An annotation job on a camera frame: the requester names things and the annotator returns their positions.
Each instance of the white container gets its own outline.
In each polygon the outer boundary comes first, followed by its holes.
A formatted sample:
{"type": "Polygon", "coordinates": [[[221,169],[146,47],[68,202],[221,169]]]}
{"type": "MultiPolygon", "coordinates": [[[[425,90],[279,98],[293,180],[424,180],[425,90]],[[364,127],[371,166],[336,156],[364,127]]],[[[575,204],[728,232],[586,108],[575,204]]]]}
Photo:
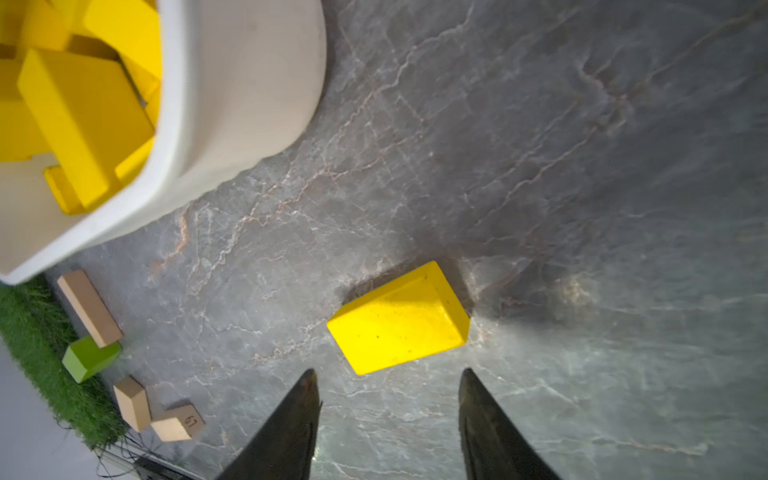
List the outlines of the white container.
{"type": "Polygon", "coordinates": [[[290,146],[323,88],[319,0],[160,0],[163,97],[141,174],[68,216],[43,178],[52,155],[0,163],[0,281],[24,282],[125,235],[290,146]]]}

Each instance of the yellow block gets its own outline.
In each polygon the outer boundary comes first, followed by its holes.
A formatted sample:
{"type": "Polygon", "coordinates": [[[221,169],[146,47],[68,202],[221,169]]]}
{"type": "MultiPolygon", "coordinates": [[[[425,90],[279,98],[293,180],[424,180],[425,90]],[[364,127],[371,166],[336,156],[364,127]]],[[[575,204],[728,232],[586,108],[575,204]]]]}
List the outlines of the yellow block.
{"type": "Polygon", "coordinates": [[[83,17],[85,11],[88,10],[88,6],[91,4],[91,0],[49,0],[53,4],[54,8],[58,11],[61,19],[64,21],[64,25],[67,25],[67,30],[76,35],[83,35],[85,37],[95,37],[84,25],[83,17]]]}
{"type": "Polygon", "coordinates": [[[152,96],[147,99],[147,106],[144,107],[144,111],[147,112],[147,116],[152,124],[157,126],[157,118],[160,116],[160,100],[162,96],[163,86],[157,88],[152,96]]]}
{"type": "Polygon", "coordinates": [[[125,69],[128,70],[128,74],[131,76],[131,80],[136,85],[136,90],[139,90],[139,95],[141,95],[144,101],[149,101],[157,87],[160,87],[160,80],[130,58],[124,55],[121,58],[125,69]]]}
{"type": "Polygon", "coordinates": [[[121,188],[114,168],[154,134],[116,61],[32,48],[18,89],[86,210],[121,188]]]}
{"type": "Polygon", "coordinates": [[[101,40],[75,35],[67,30],[64,20],[48,0],[29,1],[18,39],[17,56],[23,59],[29,48],[70,51],[99,58],[117,57],[115,51],[101,40]]]}
{"type": "Polygon", "coordinates": [[[16,88],[21,62],[0,60],[0,161],[27,160],[51,151],[16,88]]]}
{"type": "Polygon", "coordinates": [[[154,145],[154,137],[147,140],[144,145],[141,145],[138,150],[131,154],[131,156],[120,162],[120,164],[114,168],[114,172],[120,179],[120,183],[128,185],[138,176],[141,172],[141,168],[144,167],[144,162],[147,161],[150,152],[152,152],[152,145],[154,145]]]}
{"type": "Polygon", "coordinates": [[[92,0],[85,27],[155,78],[163,77],[160,17],[144,0],[92,0]]]}
{"type": "Polygon", "coordinates": [[[0,44],[16,45],[26,8],[26,0],[0,0],[0,44]]]}
{"type": "Polygon", "coordinates": [[[436,262],[343,306],[328,329],[358,375],[467,341],[469,317],[436,262]]]}
{"type": "Polygon", "coordinates": [[[48,167],[43,170],[43,176],[45,181],[48,182],[48,186],[51,188],[51,192],[56,198],[56,203],[58,203],[62,212],[67,215],[85,213],[83,204],[80,203],[78,196],[74,193],[74,188],[72,188],[69,180],[67,180],[63,168],[58,165],[48,167]]]}

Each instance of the wooden block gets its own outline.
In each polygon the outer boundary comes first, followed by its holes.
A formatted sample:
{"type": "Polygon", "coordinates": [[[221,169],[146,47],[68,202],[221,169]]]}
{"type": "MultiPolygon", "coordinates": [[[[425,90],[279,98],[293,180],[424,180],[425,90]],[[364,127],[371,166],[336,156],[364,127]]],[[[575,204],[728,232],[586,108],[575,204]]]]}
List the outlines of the wooden block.
{"type": "Polygon", "coordinates": [[[168,410],[162,419],[152,422],[152,428],[163,442],[191,440],[204,426],[203,419],[192,405],[168,410]]]}
{"type": "Polygon", "coordinates": [[[163,87],[157,87],[154,93],[147,99],[147,106],[144,107],[144,111],[147,112],[147,117],[152,124],[157,127],[157,118],[160,117],[160,102],[163,94],[163,87]]]}
{"type": "Polygon", "coordinates": [[[4,0],[0,2],[0,44],[16,45],[22,29],[26,0],[4,0]]]}
{"type": "Polygon", "coordinates": [[[18,89],[83,207],[117,193],[114,168],[154,135],[120,64],[30,48],[18,89]]]}
{"type": "Polygon", "coordinates": [[[343,306],[328,329],[358,375],[462,346],[469,316],[436,262],[343,306]]]}
{"type": "Polygon", "coordinates": [[[60,276],[58,285],[99,348],[123,338],[123,333],[83,270],[60,276]]]}
{"type": "Polygon", "coordinates": [[[28,160],[51,151],[16,88],[21,70],[20,61],[0,59],[0,161],[28,160]]]}
{"type": "Polygon", "coordinates": [[[51,189],[51,193],[53,193],[56,203],[62,212],[67,215],[85,213],[83,204],[80,203],[78,195],[74,192],[74,188],[72,188],[69,180],[67,180],[63,168],[59,165],[48,167],[43,170],[43,176],[45,181],[48,182],[48,188],[51,189]]]}
{"type": "Polygon", "coordinates": [[[83,18],[120,55],[135,61],[155,78],[163,77],[160,16],[145,0],[92,0],[83,18]]]}
{"type": "Polygon", "coordinates": [[[86,336],[69,344],[61,363],[75,382],[83,383],[111,365],[121,351],[120,343],[115,342],[100,349],[93,337],[86,336]]]}
{"type": "Polygon", "coordinates": [[[23,60],[29,48],[70,51],[99,58],[117,58],[112,47],[96,38],[76,35],[49,0],[29,0],[22,30],[18,36],[17,56],[23,60]]]}
{"type": "Polygon", "coordinates": [[[118,407],[123,420],[133,430],[140,432],[152,423],[147,391],[133,377],[127,376],[115,385],[114,394],[118,398],[118,407]]]}
{"type": "Polygon", "coordinates": [[[160,87],[160,79],[155,78],[150,72],[144,70],[138,63],[131,60],[126,56],[121,57],[125,69],[128,71],[128,75],[131,80],[134,81],[136,90],[139,90],[139,95],[144,101],[149,101],[157,87],[160,87]]]}
{"type": "Polygon", "coordinates": [[[86,27],[83,26],[83,17],[91,0],[49,0],[51,5],[58,11],[67,30],[77,35],[94,37],[86,27]]]}
{"type": "Polygon", "coordinates": [[[128,185],[130,182],[134,181],[134,178],[141,173],[141,169],[144,168],[144,163],[152,152],[152,145],[154,145],[154,137],[147,140],[147,143],[141,145],[138,150],[114,168],[115,174],[123,185],[128,185]]]}

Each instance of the green grass mat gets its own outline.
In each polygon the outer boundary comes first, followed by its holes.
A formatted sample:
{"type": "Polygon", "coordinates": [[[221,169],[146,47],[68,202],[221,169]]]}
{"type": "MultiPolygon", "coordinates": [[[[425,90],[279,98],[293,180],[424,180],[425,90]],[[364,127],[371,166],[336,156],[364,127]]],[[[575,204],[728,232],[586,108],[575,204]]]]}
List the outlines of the green grass mat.
{"type": "Polygon", "coordinates": [[[101,380],[78,385],[61,364],[78,335],[42,276],[19,286],[0,284],[0,334],[53,416],[68,423],[88,448],[115,443],[126,432],[101,380]]]}

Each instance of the green cube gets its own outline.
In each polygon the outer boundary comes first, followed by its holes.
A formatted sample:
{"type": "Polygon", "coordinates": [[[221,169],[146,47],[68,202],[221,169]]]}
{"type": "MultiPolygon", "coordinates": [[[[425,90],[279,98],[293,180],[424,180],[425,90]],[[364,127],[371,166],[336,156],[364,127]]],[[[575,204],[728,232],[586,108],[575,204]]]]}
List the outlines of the green cube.
{"type": "Polygon", "coordinates": [[[61,362],[75,382],[83,383],[111,365],[121,350],[117,342],[100,349],[89,335],[70,343],[61,362]]]}

